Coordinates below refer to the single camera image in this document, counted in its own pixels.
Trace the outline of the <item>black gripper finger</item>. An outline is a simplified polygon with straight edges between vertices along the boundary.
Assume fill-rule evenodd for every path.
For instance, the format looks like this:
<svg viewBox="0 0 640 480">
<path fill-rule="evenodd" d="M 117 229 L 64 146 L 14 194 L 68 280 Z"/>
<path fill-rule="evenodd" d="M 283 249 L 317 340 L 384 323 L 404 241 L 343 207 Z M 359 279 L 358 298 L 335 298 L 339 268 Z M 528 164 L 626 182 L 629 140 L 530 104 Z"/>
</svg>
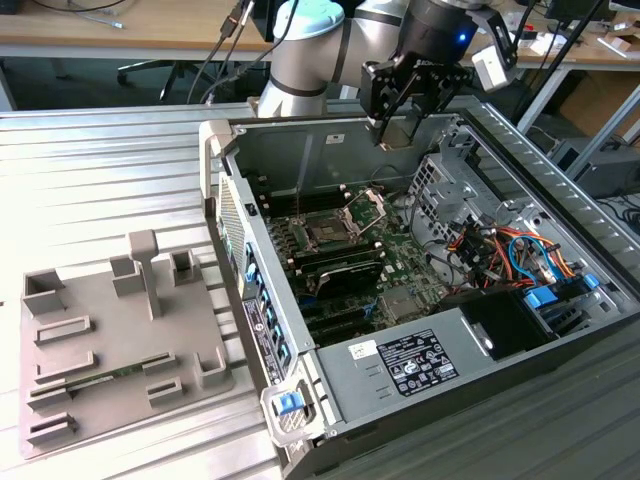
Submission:
<svg viewBox="0 0 640 480">
<path fill-rule="evenodd" d="M 361 73 L 360 104 L 369 120 L 373 143 L 379 145 L 398 108 L 417 92 L 421 72 L 397 58 L 367 61 Z"/>
<path fill-rule="evenodd" d="M 417 88 L 410 95 L 411 110 L 416 117 L 409 135 L 413 142 L 422 121 L 428 116 L 441 113 L 451 100 L 468 85 L 473 74 L 462 66 L 429 66 L 417 80 Z"/>
</svg>

